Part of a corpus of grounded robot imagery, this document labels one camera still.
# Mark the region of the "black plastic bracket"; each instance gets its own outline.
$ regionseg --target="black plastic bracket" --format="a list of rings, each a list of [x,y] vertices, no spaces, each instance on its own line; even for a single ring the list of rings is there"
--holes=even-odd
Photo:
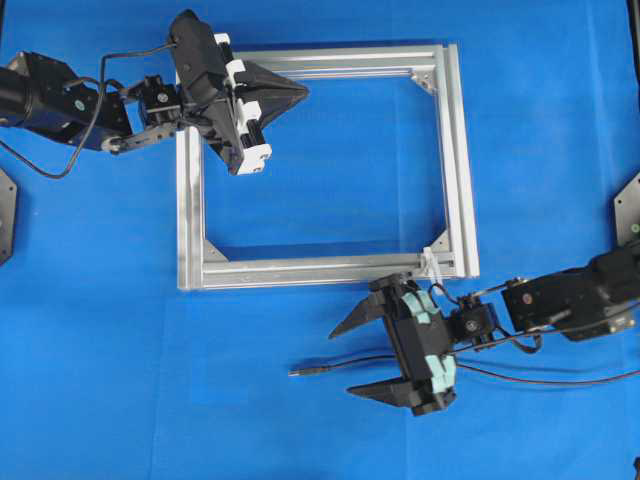
[[[18,186],[0,169],[0,265],[13,254],[13,225]]]

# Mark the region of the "black cable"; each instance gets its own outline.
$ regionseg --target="black cable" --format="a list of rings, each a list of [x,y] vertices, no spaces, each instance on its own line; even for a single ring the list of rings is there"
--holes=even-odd
[[[80,155],[80,152],[84,148],[85,143],[87,143],[87,140],[89,139],[89,136],[91,135],[91,132],[95,127],[96,122],[98,121],[98,116],[100,115],[100,110],[102,109],[102,103],[104,101],[104,97],[107,89],[107,81],[105,81],[105,78],[104,78],[106,76],[107,60],[110,60],[112,58],[148,57],[162,50],[173,48],[175,47],[175,45],[176,45],[175,43],[168,43],[166,45],[162,45],[161,47],[152,48],[151,50],[141,50],[137,52],[126,52],[126,53],[110,53],[102,57],[102,59],[100,60],[100,81],[98,84],[99,85],[98,101],[96,103],[96,108],[93,111],[93,115],[91,116],[91,121],[89,122],[89,125],[87,126],[84,132],[84,135],[80,139],[78,146],[76,147],[75,151],[71,155],[71,158],[67,162],[67,165],[65,166],[62,172],[50,173],[50,172],[47,172],[46,170],[42,170],[40,167],[32,163],[30,160],[28,160],[24,156],[22,156],[20,153],[16,152],[13,148],[11,148],[9,145],[4,143],[2,140],[0,140],[0,147],[4,148],[7,152],[9,152],[11,155],[16,157],[21,162],[23,162],[32,170],[38,172],[40,175],[43,175],[47,178],[51,178],[53,180],[59,180],[67,176],[69,172],[71,172],[71,169],[75,165],[76,161],[78,160],[78,156]],[[83,77],[83,78],[89,79],[86,81],[93,80],[91,77]]]
[[[334,363],[333,365],[321,365],[319,367],[308,367],[308,368],[299,368],[295,370],[290,370],[289,376],[300,377],[303,375],[316,375],[318,373],[330,372],[331,370],[335,370],[337,368],[349,367],[357,363],[373,362],[376,360],[389,360],[392,358],[396,358],[396,356],[387,354],[387,355],[372,355],[369,357],[354,358],[352,360],[347,360],[345,362]]]
[[[498,325],[496,327],[500,333],[502,333],[502,335],[506,337],[513,337],[513,335],[511,333],[509,333],[507,330],[505,330],[504,328],[502,328],[500,325]],[[534,335],[533,336],[533,341],[535,343],[535,346],[531,347],[529,345],[524,345],[522,343],[520,343],[518,340],[511,338],[511,343],[518,348],[520,351],[527,353],[529,355],[537,353],[540,351],[540,349],[542,348],[542,337],[540,335]]]
[[[449,294],[449,291],[441,283],[434,283],[429,287],[429,290],[427,290],[427,293],[429,294],[429,298],[431,298],[431,302],[433,302],[434,305],[436,305],[436,302],[433,300],[433,296],[431,295],[431,292],[433,291],[434,288],[437,288],[442,293],[444,293],[444,296],[447,297],[447,300],[449,300],[451,303],[453,303],[454,305],[460,306],[460,302],[458,302],[455,298],[453,298],[451,294]]]
[[[395,355],[373,355],[370,357],[354,358],[346,362],[335,363],[333,365],[322,365],[318,367],[301,368],[298,370],[291,370],[289,372],[290,377],[298,377],[303,375],[316,375],[319,373],[326,373],[338,368],[344,368],[358,363],[371,362],[374,360],[390,360],[396,358]],[[472,367],[465,363],[456,362],[459,368],[469,370],[475,373],[481,373],[489,377],[497,378],[499,380],[505,380],[508,382],[526,383],[529,385],[547,385],[552,387],[590,387],[594,385],[604,385],[607,383],[616,382],[619,380],[625,380],[627,378],[636,377],[640,375],[640,370],[632,370],[630,372],[621,373],[612,377],[598,378],[595,380],[582,380],[582,381],[563,381],[563,380],[532,380],[529,378],[512,377],[509,375],[503,375],[501,373],[492,372],[490,370],[484,370],[482,368]]]
[[[529,378],[511,377],[509,375],[502,375],[501,373],[491,372],[489,370],[483,370],[482,368],[472,367],[464,363],[458,363],[458,367],[472,372],[481,373],[489,377],[497,378],[500,380],[506,380],[508,382],[527,383],[529,385],[548,385],[552,387],[589,387],[593,385],[603,385],[606,383],[616,382],[618,380],[624,380],[640,375],[640,370],[632,370],[630,372],[621,373],[620,375],[614,375],[613,377],[598,378],[596,380],[583,380],[583,381],[553,381],[553,380],[531,380]]]
[[[69,89],[69,88],[73,88],[73,87],[75,87],[77,85],[81,85],[83,83],[92,83],[93,85],[96,85],[97,87],[100,86],[100,82],[98,80],[96,80],[95,78],[92,78],[92,77],[78,77],[78,78],[74,78],[73,80],[69,80],[68,82],[63,83],[62,84],[62,88]],[[110,79],[106,80],[104,83],[106,85],[111,85],[117,91],[121,91],[121,90],[125,89],[124,85],[122,85],[115,78],[110,78]]]
[[[522,332],[522,333],[518,333],[518,334],[515,334],[515,335],[511,335],[509,337],[505,337],[505,338],[500,338],[498,340],[494,340],[493,342],[480,343],[478,345],[469,345],[467,347],[458,348],[457,350],[452,350],[449,353],[452,353],[452,354],[455,355],[455,354],[466,352],[467,350],[472,350],[472,349],[475,349],[475,348],[487,348],[487,347],[493,347],[493,346],[496,346],[496,345],[502,345],[503,343],[511,342],[513,339],[516,339],[516,338],[535,337],[536,335],[551,335],[551,334],[555,334],[555,333],[571,333],[571,332],[579,332],[581,330],[588,330],[590,328],[594,328],[594,327],[597,327],[599,325],[608,323],[609,320],[611,320],[612,318],[615,318],[618,315],[621,315],[623,313],[627,313],[627,312],[630,312],[632,310],[635,310],[638,307],[640,307],[640,302],[636,302],[636,303],[630,305],[629,307],[627,307],[627,308],[625,308],[623,310],[620,310],[619,312],[616,312],[615,314],[607,315],[606,317],[602,318],[601,320],[598,320],[596,322],[590,323],[588,325],[580,325],[578,327],[558,328],[558,329],[554,329],[554,330],[535,330],[535,331]]]

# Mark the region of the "gray metal bracket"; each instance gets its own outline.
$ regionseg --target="gray metal bracket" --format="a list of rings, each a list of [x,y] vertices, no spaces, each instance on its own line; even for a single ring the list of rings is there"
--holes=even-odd
[[[18,186],[0,169],[0,265],[13,254],[13,225]]]
[[[433,78],[433,72],[429,71],[414,71],[411,75],[413,80],[420,88],[422,88],[429,95],[435,95],[436,82]]]
[[[640,238],[640,173],[613,199],[618,246]]]

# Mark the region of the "screw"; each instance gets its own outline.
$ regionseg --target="screw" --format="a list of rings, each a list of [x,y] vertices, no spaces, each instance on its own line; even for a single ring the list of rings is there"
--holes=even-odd
[[[467,323],[464,324],[464,328],[467,329],[467,332],[475,332],[480,328],[480,325],[478,325],[478,322],[475,320],[467,320]]]

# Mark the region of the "electrical wire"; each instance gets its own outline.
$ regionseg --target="electrical wire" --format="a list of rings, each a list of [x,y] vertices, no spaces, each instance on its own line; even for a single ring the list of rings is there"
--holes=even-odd
[[[175,46],[176,46],[175,43],[168,43],[166,45],[152,48],[150,50],[141,50],[136,52],[123,52],[123,53],[109,53],[102,57],[102,59],[100,60],[100,81],[98,82],[98,101],[96,102],[96,108],[93,111],[93,115],[91,116],[91,121],[89,122],[89,125],[87,126],[84,132],[84,135],[80,139],[80,142],[76,146],[76,149],[71,155],[71,158],[67,162],[67,165],[65,166],[64,170],[62,170],[60,173],[50,173],[50,172],[47,172],[46,170],[41,169],[40,167],[32,163],[30,160],[25,158],[23,155],[16,152],[13,148],[11,148],[2,140],[0,140],[0,147],[4,148],[7,152],[9,152],[15,158],[23,162],[25,165],[27,165],[29,168],[36,171],[40,175],[43,175],[47,178],[51,178],[53,180],[59,180],[63,177],[66,177],[69,174],[69,172],[71,172],[71,170],[73,169],[73,166],[78,160],[78,156],[80,155],[80,152],[84,148],[85,143],[87,143],[87,140],[89,139],[89,136],[91,135],[91,132],[93,131],[93,128],[95,127],[96,122],[98,121],[98,116],[100,115],[100,110],[102,109],[102,103],[104,102],[104,97],[106,94],[106,89],[108,84],[108,81],[105,80],[107,60],[111,60],[114,58],[148,57],[150,55],[166,50],[168,48],[173,48]],[[82,77],[82,78],[83,78],[83,81],[87,81],[91,83],[95,81],[91,77]]]
[[[529,378],[511,377],[509,375],[503,375],[501,373],[491,372],[489,370],[483,370],[482,368],[472,367],[464,363],[458,363],[458,367],[465,370],[469,370],[489,377],[497,378],[499,380],[505,380],[507,382],[526,383],[529,385],[548,385],[551,387],[590,387],[593,385],[604,385],[606,383],[617,382],[618,380],[624,380],[631,377],[640,375],[640,370],[632,370],[630,372],[621,373],[620,375],[614,375],[613,377],[598,378],[596,380],[583,380],[583,381],[553,381],[553,380],[532,380]]]
[[[453,298],[453,296],[451,296],[449,291],[441,283],[433,283],[429,287],[429,290],[427,290],[427,293],[429,294],[429,298],[431,298],[431,301],[433,302],[434,305],[436,305],[436,302],[433,300],[433,296],[431,295],[431,292],[433,292],[434,288],[437,288],[442,293],[444,293],[444,296],[447,297],[447,300],[449,300],[451,303],[453,303],[454,305],[460,306],[460,302],[457,301],[455,298]]]
[[[316,375],[318,373],[330,372],[331,370],[336,370],[338,368],[349,367],[351,365],[356,365],[358,363],[368,363],[374,362],[377,360],[390,360],[392,358],[396,358],[395,355],[371,355],[369,357],[360,357],[354,358],[352,360],[347,360],[345,362],[334,363],[333,365],[321,365],[319,367],[308,367],[308,368],[298,368],[295,370],[289,371],[290,377],[301,377],[303,375]]]
[[[96,80],[95,78],[92,77],[78,77],[78,78],[74,78],[73,80],[69,80],[68,82],[65,82],[62,84],[62,88],[69,89],[69,88],[73,88],[77,85],[82,85],[83,83],[92,83],[93,85],[96,85],[97,87],[100,86],[100,82],[98,80]],[[125,87],[124,85],[122,85],[119,81],[117,81],[115,78],[110,78],[108,80],[106,80],[104,82],[106,85],[111,85],[112,87],[114,87],[116,90],[121,91],[124,90]]]
[[[376,360],[391,360],[395,359],[395,355],[373,355],[370,357],[361,357],[348,360],[346,362],[335,363],[333,365],[321,365],[317,367],[301,368],[297,370],[291,370],[289,372],[290,377],[299,377],[303,375],[317,375],[320,373],[327,373],[332,370],[344,368],[358,363],[368,363]],[[490,370],[484,370],[482,368],[473,367],[465,363],[456,362],[456,365],[464,370],[468,370],[475,373],[480,373],[498,380],[504,380],[507,382],[525,383],[528,385],[546,385],[551,387],[591,387],[595,385],[604,385],[607,383],[613,383],[627,378],[636,377],[640,375],[640,370],[632,370],[630,372],[621,373],[612,377],[598,378],[595,380],[579,380],[579,381],[563,381],[563,380],[534,380],[530,378],[512,377],[510,375],[503,375],[501,373],[492,372]]]

